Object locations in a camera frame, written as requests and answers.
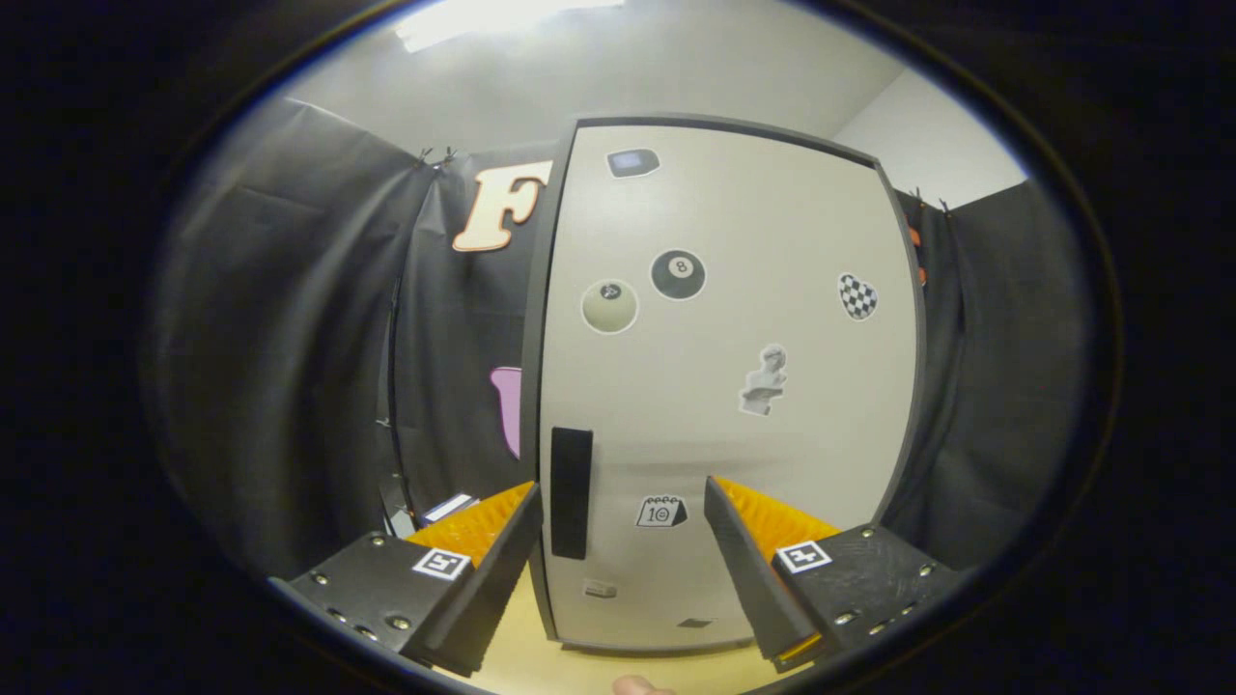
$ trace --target white wall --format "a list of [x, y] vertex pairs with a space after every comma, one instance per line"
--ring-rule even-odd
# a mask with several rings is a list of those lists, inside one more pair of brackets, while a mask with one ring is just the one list
[[894, 188], [957, 208], [1026, 181], [1021, 166], [967, 109], [906, 69], [833, 136], [880, 160]]
[[409, 54], [392, 27], [305, 73], [290, 96], [408, 151], [557, 139], [587, 113], [682, 111], [829, 137], [902, 70], [770, 0], [627, 0]]

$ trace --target black handle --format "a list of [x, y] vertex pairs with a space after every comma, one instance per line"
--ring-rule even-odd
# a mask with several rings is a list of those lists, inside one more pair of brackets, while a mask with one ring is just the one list
[[549, 449], [549, 523], [559, 558], [582, 560], [588, 540], [592, 432], [555, 427]]

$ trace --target pink cutout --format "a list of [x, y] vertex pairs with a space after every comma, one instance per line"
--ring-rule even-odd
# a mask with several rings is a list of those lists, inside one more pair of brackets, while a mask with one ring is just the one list
[[498, 404], [502, 408], [502, 434], [507, 438], [507, 449], [519, 458], [519, 382], [523, 371], [519, 367], [498, 367], [489, 372], [489, 382], [498, 390]]

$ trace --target checkered heart sticker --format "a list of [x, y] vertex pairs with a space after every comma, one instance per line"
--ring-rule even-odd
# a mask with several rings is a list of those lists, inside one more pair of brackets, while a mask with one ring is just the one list
[[842, 307], [845, 308], [845, 313], [852, 319], [857, 322], [866, 320], [868, 317], [875, 313], [879, 296], [870, 283], [863, 282], [850, 273], [844, 273], [837, 278], [837, 292], [840, 294]]

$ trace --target billiard ball sticker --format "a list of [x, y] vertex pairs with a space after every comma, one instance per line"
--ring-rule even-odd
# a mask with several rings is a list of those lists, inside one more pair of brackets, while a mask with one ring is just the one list
[[592, 330], [614, 335], [635, 323], [639, 299], [635, 297], [635, 289], [625, 282], [602, 279], [583, 292], [580, 313]]
[[665, 298], [684, 302], [703, 289], [707, 273], [700, 256], [671, 249], [653, 261], [653, 287]]

